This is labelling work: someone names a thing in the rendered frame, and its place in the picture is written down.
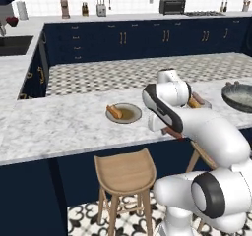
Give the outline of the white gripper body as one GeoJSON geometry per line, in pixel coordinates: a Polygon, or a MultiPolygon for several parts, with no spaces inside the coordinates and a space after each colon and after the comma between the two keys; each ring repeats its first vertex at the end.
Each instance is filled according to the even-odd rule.
{"type": "Polygon", "coordinates": [[[148,127],[152,132],[157,132],[166,128],[167,125],[155,113],[151,113],[148,119],[148,127]]]}

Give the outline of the reddish-brown sausage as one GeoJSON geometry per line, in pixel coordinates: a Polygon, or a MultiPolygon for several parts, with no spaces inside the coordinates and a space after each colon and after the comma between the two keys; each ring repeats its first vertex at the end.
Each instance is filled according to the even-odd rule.
{"type": "Polygon", "coordinates": [[[180,140],[183,139],[183,136],[180,133],[175,132],[170,127],[165,127],[163,129],[161,129],[161,132],[163,135],[170,134],[175,139],[180,139],[180,140]]]}

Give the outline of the orange-brown bun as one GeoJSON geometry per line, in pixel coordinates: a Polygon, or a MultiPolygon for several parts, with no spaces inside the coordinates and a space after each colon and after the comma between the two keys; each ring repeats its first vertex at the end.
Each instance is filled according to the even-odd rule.
{"type": "Polygon", "coordinates": [[[116,119],[121,119],[123,116],[122,112],[119,109],[117,109],[114,105],[111,106],[107,105],[106,110],[110,112],[112,116],[116,119]]]}
{"type": "Polygon", "coordinates": [[[201,107],[201,104],[196,100],[194,99],[193,97],[191,97],[188,101],[188,105],[192,108],[200,108],[201,107]]]}

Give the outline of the brown sausage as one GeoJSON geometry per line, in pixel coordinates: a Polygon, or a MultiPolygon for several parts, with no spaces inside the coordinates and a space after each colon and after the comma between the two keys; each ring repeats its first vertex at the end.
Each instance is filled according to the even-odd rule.
{"type": "Polygon", "coordinates": [[[192,95],[193,97],[196,99],[196,101],[201,104],[201,105],[204,105],[205,104],[205,101],[204,99],[196,92],[192,92],[192,95]]]}

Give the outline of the dark grey bowl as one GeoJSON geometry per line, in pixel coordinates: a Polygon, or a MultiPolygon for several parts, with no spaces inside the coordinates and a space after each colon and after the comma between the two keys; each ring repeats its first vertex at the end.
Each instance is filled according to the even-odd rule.
{"type": "Polygon", "coordinates": [[[252,113],[252,86],[235,81],[227,82],[221,89],[224,102],[235,110],[252,113]]]}

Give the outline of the dark red bowl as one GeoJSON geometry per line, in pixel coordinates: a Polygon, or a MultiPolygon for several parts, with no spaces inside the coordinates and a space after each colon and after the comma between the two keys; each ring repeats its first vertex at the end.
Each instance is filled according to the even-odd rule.
{"type": "Polygon", "coordinates": [[[6,19],[6,22],[11,26],[11,27],[15,27],[18,24],[19,19],[16,17],[8,17],[6,19]]]}

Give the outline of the wooden bar stool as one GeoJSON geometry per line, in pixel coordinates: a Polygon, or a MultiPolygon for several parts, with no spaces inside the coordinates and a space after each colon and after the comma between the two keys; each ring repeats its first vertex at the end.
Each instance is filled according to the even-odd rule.
{"type": "Polygon", "coordinates": [[[99,182],[97,223],[101,223],[102,212],[109,214],[108,236],[114,235],[116,216],[125,213],[119,207],[119,198],[136,195],[136,207],[132,211],[144,212],[147,235],[153,236],[150,188],[157,178],[157,170],[149,151],[121,153],[113,156],[94,158],[95,171],[99,182]]]}
{"type": "Polygon", "coordinates": [[[194,152],[186,169],[187,172],[191,172],[194,169],[199,158],[202,158],[211,169],[217,168],[217,165],[214,163],[214,161],[207,155],[207,153],[202,148],[200,148],[200,146],[196,142],[191,141],[191,145],[194,148],[194,152]]]}

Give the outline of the navy base cupboard run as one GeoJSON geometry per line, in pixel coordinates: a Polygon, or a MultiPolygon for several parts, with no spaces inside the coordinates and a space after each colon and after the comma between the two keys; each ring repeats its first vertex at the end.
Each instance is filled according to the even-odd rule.
{"type": "Polygon", "coordinates": [[[225,52],[252,55],[252,17],[49,23],[50,65],[225,52]]]}

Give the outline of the black toaster oven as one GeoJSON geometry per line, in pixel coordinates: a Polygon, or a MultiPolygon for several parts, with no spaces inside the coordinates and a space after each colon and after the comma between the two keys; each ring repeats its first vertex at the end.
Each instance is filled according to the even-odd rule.
{"type": "Polygon", "coordinates": [[[183,15],[185,0],[160,0],[159,12],[163,15],[183,15]]]}

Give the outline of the grey hob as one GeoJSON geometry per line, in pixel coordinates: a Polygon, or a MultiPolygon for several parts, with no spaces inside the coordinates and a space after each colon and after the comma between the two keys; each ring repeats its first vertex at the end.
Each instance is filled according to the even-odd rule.
{"type": "Polygon", "coordinates": [[[194,11],[185,12],[184,15],[188,17],[208,17],[208,16],[225,16],[222,12],[217,11],[194,11]]]}

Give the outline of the silver toaster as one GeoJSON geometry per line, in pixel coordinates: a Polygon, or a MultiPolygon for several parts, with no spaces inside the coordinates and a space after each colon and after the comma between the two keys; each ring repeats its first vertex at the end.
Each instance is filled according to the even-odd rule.
{"type": "Polygon", "coordinates": [[[104,4],[97,4],[96,5],[96,14],[99,17],[105,17],[106,16],[106,6],[104,4]]]}

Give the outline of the navy side cupboard run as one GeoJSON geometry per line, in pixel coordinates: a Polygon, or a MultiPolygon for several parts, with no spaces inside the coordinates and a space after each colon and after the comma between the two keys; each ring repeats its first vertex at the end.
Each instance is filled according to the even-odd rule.
{"type": "Polygon", "coordinates": [[[32,99],[46,96],[49,80],[49,66],[46,57],[46,35],[40,34],[31,64],[26,73],[18,99],[32,99]]]}

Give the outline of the navy island cabinet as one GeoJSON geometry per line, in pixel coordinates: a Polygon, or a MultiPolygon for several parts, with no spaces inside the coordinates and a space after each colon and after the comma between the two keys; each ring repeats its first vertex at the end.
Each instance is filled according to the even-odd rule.
{"type": "Polygon", "coordinates": [[[12,130],[0,145],[0,236],[66,236],[67,208],[98,199],[97,156],[147,148],[157,176],[183,173],[187,139],[145,128],[12,130]]]}

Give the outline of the dark sink basin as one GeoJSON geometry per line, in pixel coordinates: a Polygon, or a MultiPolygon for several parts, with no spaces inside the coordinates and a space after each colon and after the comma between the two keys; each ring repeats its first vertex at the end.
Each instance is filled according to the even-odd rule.
{"type": "Polygon", "coordinates": [[[25,55],[31,42],[31,35],[0,37],[0,56],[25,55]]]}

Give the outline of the white paper towel roll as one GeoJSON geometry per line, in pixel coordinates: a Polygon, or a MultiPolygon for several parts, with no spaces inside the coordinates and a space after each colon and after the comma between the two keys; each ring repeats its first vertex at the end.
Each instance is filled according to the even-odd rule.
{"type": "Polygon", "coordinates": [[[27,13],[26,4],[23,1],[17,2],[17,9],[18,9],[18,13],[19,13],[19,18],[22,21],[25,21],[29,18],[28,13],[27,13]]]}

